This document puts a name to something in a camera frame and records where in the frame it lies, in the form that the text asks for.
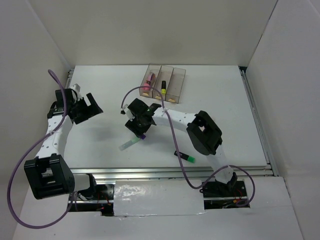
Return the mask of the pink cap pen bundle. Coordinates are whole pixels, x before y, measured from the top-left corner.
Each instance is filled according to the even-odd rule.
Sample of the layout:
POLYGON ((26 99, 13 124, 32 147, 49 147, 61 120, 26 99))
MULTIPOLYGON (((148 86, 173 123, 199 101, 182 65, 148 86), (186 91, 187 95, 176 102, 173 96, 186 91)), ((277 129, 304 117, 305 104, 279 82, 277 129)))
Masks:
POLYGON ((149 90, 151 90, 151 86, 152 86, 152 84, 155 82, 155 79, 156 79, 155 73, 150 72, 150 73, 148 74, 148 76, 147 76, 147 79, 146 79, 145 83, 143 84, 142 90, 143 90, 143 91, 149 91, 149 90))

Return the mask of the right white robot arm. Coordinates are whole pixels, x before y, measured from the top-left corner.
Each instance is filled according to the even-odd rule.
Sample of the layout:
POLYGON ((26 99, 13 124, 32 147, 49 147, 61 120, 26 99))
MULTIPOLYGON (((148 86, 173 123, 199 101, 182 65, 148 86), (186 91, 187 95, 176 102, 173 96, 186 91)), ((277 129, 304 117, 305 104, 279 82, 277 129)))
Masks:
POLYGON ((207 112, 180 112, 157 103, 148 106, 136 98, 131 104, 122 105, 120 113, 128 117, 126 128, 140 139, 145 137, 152 125, 166 126, 172 131, 179 130, 188 134, 195 150, 206 156, 211 167, 217 171, 214 178, 219 183, 220 194, 230 196, 235 191, 238 177, 234 170, 227 166, 227 158, 222 147, 222 131, 207 112))

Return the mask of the black yellow highlighter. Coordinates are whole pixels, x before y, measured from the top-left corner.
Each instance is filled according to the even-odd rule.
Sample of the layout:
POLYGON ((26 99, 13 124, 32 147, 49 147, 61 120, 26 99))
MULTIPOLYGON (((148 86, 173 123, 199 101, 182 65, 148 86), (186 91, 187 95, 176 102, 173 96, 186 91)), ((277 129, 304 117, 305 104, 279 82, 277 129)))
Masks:
POLYGON ((161 81, 161 94, 165 95, 167 93, 167 82, 165 80, 161 81))

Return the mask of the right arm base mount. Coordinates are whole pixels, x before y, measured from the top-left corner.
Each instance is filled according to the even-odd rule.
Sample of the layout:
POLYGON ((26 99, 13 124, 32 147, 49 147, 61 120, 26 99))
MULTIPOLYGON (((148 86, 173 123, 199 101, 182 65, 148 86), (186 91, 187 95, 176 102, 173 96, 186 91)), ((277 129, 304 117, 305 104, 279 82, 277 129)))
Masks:
POLYGON ((237 181, 232 190, 217 181, 209 181, 199 192, 203 195, 205 210, 238 208, 237 203, 244 204, 248 198, 243 180, 237 181))

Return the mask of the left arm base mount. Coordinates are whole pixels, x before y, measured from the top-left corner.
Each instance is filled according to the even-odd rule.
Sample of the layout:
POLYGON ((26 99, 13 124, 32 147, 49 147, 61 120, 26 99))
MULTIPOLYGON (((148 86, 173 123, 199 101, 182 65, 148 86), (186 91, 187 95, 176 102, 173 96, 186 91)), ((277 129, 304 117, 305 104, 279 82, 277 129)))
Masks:
POLYGON ((97 184, 94 188, 77 193, 76 202, 72 203, 70 212, 95 212, 101 216, 114 216, 114 184, 97 184))

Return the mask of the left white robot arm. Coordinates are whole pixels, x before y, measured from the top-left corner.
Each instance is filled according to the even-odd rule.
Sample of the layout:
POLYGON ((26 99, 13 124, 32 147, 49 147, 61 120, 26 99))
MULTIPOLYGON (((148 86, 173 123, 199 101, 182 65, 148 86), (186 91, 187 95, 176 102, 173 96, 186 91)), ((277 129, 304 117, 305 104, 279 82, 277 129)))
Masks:
POLYGON ((56 101, 47 114, 49 137, 42 143, 35 158, 24 163, 27 180, 37 200, 72 192, 81 193, 86 199, 92 200, 99 193, 92 174, 73 175, 64 159, 72 127, 103 113, 93 95, 88 93, 89 102, 86 102, 80 89, 78 84, 65 89, 66 102, 63 102, 61 91, 56 90, 56 101))

